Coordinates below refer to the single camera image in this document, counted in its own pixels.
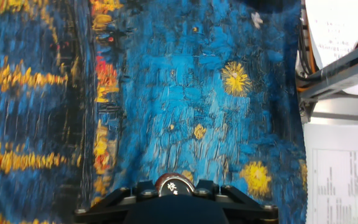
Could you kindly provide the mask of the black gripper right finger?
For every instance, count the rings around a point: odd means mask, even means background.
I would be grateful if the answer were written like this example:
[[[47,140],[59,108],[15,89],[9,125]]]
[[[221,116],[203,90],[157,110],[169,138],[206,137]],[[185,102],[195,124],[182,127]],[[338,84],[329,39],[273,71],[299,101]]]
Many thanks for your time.
[[[276,205],[261,205],[233,185],[200,180],[194,196],[211,202],[229,223],[278,223]]]

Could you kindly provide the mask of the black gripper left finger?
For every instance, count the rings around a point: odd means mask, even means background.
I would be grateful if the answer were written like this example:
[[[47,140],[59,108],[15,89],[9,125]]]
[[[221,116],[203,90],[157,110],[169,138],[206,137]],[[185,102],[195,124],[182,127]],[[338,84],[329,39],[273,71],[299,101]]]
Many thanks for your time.
[[[136,203],[157,197],[158,191],[151,180],[141,181],[132,188],[121,187],[88,210],[77,209],[75,223],[123,223]]]

